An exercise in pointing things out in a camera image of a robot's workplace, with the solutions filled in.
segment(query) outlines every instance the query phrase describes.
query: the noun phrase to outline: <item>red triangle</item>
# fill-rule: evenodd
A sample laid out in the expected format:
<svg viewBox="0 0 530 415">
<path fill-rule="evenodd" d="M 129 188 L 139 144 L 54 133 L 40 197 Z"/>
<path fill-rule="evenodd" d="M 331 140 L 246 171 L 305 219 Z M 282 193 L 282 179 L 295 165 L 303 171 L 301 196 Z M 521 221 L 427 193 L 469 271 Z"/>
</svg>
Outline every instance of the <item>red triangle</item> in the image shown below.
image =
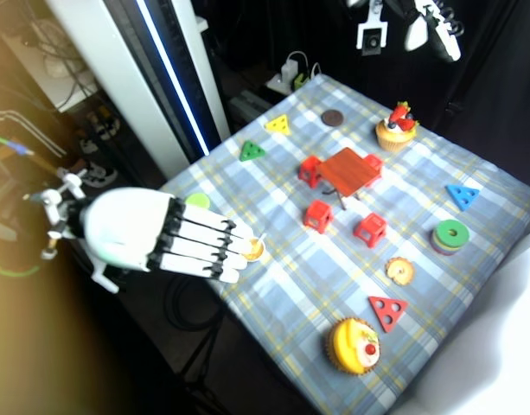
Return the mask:
<svg viewBox="0 0 530 415">
<path fill-rule="evenodd" d="M 369 297 L 368 301 L 370 301 L 374 313 L 376 313 L 376 316 L 378 317 L 378 320 L 380 320 L 380 324 L 386 333 L 392 331 L 395 323 L 399 320 L 408 305 L 407 301 L 392 300 L 391 298 L 383 297 Z M 399 306 L 396 307 L 398 309 L 397 311 L 392 308 L 394 304 Z M 384 321 L 385 316 L 389 317 L 387 318 L 389 322 Z"/>
</svg>

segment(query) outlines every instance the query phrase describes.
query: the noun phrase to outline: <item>plaid tablecloth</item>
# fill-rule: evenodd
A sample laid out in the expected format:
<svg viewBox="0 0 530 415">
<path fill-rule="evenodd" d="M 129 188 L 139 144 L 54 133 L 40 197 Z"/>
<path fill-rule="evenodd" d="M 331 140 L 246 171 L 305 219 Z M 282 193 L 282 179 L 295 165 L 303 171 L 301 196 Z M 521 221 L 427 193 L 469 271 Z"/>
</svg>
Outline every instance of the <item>plaid tablecloth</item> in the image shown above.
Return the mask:
<svg viewBox="0 0 530 415">
<path fill-rule="evenodd" d="M 339 127 L 323 124 L 327 109 L 343 113 Z M 291 136 L 271 134 L 265 122 L 287 114 Z M 212 209 L 239 216 L 257 235 L 266 232 L 268 254 L 249 265 L 237 284 L 213 287 L 249 332 L 304 395 L 325 413 L 383 413 L 428 361 L 496 266 L 530 224 L 530 188 L 478 156 L 420 127 L 400 153 L 383 151 L 374 125 L 389 111 L 321 75 L 164 186 L 178 196 L 204 192 Z M 246 140 L 266 156 L 239 161 Z M 307 156 L 325 160 L 344 147 L 384 160 L 382 179 L 347 198 L 341 209 L 327 184 L 311 189 L 297 179 Z M 480 195 L 460 212 L 444 186 L 462 184 Z M 321 235 L 303 226 L 315 199 L 333 206 L 335 219 Z M 370 212 L 385 218 L 387 236 L 374 249 L 352 235 Z M 429 232 L 456 218 L 470 241 L 453 257 L 435 253 Z M 398 286 L 385 275 L 392 257 L 411 260 L 413 282 Z M 409 303 L 386 334 L 368 296 Z M 324 353 L 324 338 L 343 317 L 358 316 L 380 335 L 381 357 L 373 372 L 337 371 Z"/>
</svg>

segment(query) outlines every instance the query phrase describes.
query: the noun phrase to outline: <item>red toy stool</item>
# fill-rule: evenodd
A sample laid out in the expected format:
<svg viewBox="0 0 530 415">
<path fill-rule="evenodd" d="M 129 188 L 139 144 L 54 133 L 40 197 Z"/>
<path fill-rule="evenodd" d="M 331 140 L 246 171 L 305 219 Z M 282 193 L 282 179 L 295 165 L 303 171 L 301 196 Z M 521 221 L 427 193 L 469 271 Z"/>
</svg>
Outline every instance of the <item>red toy stool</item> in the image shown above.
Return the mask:
<svg viewBox="0 0 530 415">
<path fill-rule="evenodd" d="M 369 154 L 368 156 L 366 156 L 365 162 L 367 162 L 370 167 L 372 167 L 374 170 L 378 172 L 378 176 L 372 179 L 370 182 L 368 182 L 365 185 L 368 188 L 370 188 L 378 179 L 381 178 L 381 171 L 382 171 L 382 166 L 384 165 L 384 162 L 382 162 L 381 159 L 374 154 Z"/>
<path fill-rule="evenodd" d="M 369 248 L 374 248 L 386 236 L 386 226 L 387 222 L 380 216 L 370 214 L 354 229 L 353 236 L 364 240 Z"/>
<path fill-rule="evenodd" d="M 307 208 L 303 224 L 324 233 L 326 226 L 334 219 L 332 208 L 323 201 L 313 201 Z"/>
<path fill-rule="evenodd" d="M 315 157 L 308 157 L 299 168 L 299 179 L 307 182 L 310 188 L 315 188 L 316 185 L 322 180 L 320 175 L 316 172 L 316 168 L 322 161 Z"/>
</svg>

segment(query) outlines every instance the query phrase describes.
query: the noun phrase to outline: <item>triangle block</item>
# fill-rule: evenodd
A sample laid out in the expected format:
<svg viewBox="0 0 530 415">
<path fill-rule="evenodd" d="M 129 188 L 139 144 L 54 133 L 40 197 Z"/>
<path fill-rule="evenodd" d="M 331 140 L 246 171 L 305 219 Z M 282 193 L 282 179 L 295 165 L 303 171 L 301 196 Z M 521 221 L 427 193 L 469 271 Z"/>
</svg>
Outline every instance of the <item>triangle block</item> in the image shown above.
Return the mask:
<svg viewBox="0 0 530 415">
<path fill-rule="evenodd" d="M 246 141 L 244 146 L 241 148 L 239 154 L 239 160 L 246 162 L 247 160 L 253 160 L 254 158 L 262 157 L 266 154 L 266 151 L 261 149 L 258 145 L 251 141 Z"/>
<path fill-rule="evenodd" d="M 395 323 L 399 320 L 408 305 L 407 301 L 392 300 L 391 298 L 383 297 L 369 297 L 368 301 L 370 301 L 374 313 L 376 313 L 386 333 L 392 331 Z"/>
<path fill-rule="evenodd" d="M 448 184 L 445 186 L 453 201 L 464 212 L 476 197 L 480 194 L 477 188 L 466 188 L 464 186 L 457 186 L 456 184 Z"/>
<path fill-rule="evenodd" d="M 274 118 L 265 124 L 265 130 L 268 132 L 280 132 L 285 136 L 291 134 L 290 126 L 288 125 L 288 116 L 283 114 L 280 117 Z"/>
</svg>

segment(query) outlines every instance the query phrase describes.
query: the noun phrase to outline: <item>yellow triangle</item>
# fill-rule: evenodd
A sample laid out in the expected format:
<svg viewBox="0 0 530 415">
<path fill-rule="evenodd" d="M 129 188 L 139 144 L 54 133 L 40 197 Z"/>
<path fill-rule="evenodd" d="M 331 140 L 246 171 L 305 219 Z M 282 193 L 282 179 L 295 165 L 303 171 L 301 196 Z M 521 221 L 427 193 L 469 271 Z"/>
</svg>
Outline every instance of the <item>yellow triangle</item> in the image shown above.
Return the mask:
<svg viewBox="0 0 530 415">
<path fill-rule="evenodd" d="M 285 114 L 266 123 L 265 129 L 269 132 L 280 132 L 285 136 L 291 134 L 290 127 L 288 126 L 288 116 Z"/>
</svg>

